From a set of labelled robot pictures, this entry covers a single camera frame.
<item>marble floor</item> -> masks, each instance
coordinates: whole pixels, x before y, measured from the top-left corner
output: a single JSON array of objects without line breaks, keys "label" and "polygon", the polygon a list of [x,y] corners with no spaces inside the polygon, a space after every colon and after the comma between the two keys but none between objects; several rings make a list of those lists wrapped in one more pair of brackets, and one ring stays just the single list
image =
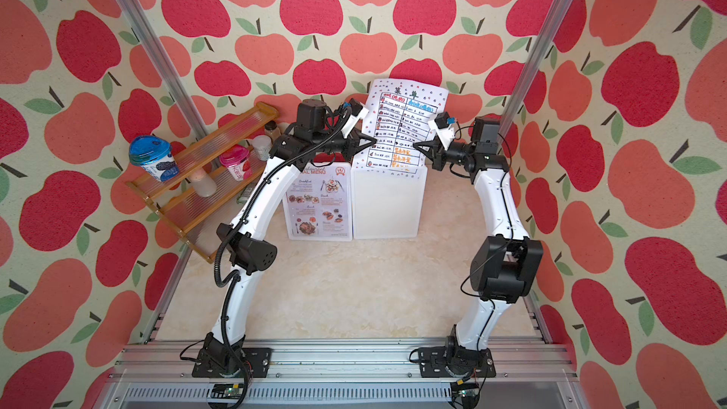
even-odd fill
[{"label": "marble floor", "polygon": [[[238,210],[233,200],[228,211]],[[413,239],[293,242],[281,205],[265,237],[277,245],[278,257],[255,294],[247,338],[445,336],[471,302],[459,285],[484,238],[477,193],[447,172],[429,171]],[[229,267],[223,259],[223,275]],[[212,265],[193,253],[156,339],[204,338],[220,316],[225,291],[214,285]],[[503,314],[494,332],[535,334],[522,300]]]}]

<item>wooden shelf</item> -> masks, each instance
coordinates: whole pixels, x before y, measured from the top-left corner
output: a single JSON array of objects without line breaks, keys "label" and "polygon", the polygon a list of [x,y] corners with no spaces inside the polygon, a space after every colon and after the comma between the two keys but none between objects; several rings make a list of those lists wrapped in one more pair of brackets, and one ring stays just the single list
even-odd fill
[{"label": "wooden shelf", "polygon": [[235,180],[230,171],[224,166],[210,173],[210,177],[217,184],[217,191],[210,197],[201,197],[190,184],[189,189],[179,196],[175,196],[164,206],[159,206],[156,200],[168,189],[180,183],[195,170],[220,156],[223,151],[250,136],[278,116],[278,111],[266,103],[258,102],[249,111],[243,112],[232,119],[222,128],[195,142],[187,149],[175,155],[179,167],[179,174],[166,182],[154,180],[149,174],[144,174],[133,181],[127,181],[134,193],[144,200],[147,207],[159,216],[159,219],[169,225],[180,240],[190,246],[199,256],[212,263],[213,258],[208,256],[188,236],[189,232],[199,223],[203,222],[221,205],[240,193],[245,186],[256,182],[265,169],[265,162],[257,158],[252,147],[250,150],[250,169],[252,175],[242,181]]},{"label": "wooden shelf", "polygon": [[179,167],[179,174],[176,177],[166,182],[159,182],[145,173],[133,181],[128,181],[126,185],[142,196],[144,201],[147,199],[156,200],[169,188],[180,183],[195,170],[220,156],[223,151],[250,136],[251,133],[259,130],[265,123],[270,122],[277,116],[278,111],[275,108],[266,103],[258,102],[249,111],[243,112],[232,119],[230,123],[218,128],[201,141],[176,154],[175,161],[177,167]]},{"label": "wooden shelf", "polygon": [[210,177],[217,184],[217,191],[210,197],[202,197],[192,188],[185,191],[180,196],[174,197],[165,206],[161,208],[164,214],[171,222],[177,224],[179,228],[185,232],[190,232],[202,220],[217,210],[222,204],[228,202],[234,195],[240,193],[250,182],[257,180],[265,169],[265,162],[257,159],[253,155],[254,149],[250,150],[250,170],[252,175],[242,181],[237,181],[232,177],[230,171],[225,168],[217,168],[210,173]]}]

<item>paper sheet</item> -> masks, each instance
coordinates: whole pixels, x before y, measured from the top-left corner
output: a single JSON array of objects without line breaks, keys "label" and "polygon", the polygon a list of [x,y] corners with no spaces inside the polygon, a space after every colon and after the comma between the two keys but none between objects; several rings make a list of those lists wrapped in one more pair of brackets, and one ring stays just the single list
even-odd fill
[{"label": "paper sheet", "polygon": [[444,111],[448,94],[447,89],[411,80],[375,80],[361,131],[377,143],[356,155],[353,167],[418,178],[426,158],[412,143],[434,139],[427,122]]},{"label": "paper sheet", "polygon": [[353,239],[350,173],[347,162],[305,166],[283,199],[291,240]]}]

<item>plastic bottle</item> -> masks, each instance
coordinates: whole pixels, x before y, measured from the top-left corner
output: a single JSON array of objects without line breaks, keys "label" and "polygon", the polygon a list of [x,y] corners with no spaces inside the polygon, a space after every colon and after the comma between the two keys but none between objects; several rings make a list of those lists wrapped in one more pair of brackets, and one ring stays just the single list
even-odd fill
[{"label": "plastic bottle", "polygon": [[265,134],[267,134],[273,141],[279,137],[281,132],[278,129],[278,124],[275,123],[275,120],[271,120],[265,124]]},{"label": "plastic bottle", "polygon": [[203,168],[197,169],[187,178],[192,182],[194,191],[202,197],[210,197],[217,191],[217,184],[214,183],[212,177]]},{"label": "plastic bottle", "polygon": [[269,136],[261,134],[252,139],[252,146],[260,161],[267,161],[270,157],[270,150],[273,149],[273,140]]}]

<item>pink yogurt cup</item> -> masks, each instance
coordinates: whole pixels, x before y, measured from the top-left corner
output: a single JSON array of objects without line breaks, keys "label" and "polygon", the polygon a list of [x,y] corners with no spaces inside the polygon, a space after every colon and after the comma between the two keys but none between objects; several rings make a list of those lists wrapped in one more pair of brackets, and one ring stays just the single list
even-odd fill
[{"label": "pink yogurt cup", "polygon": [[249,156],[250,151],[248,149],[235,144],[220,155],[220,163],[230,171],[235,180],[242,181],[252,177]]}]

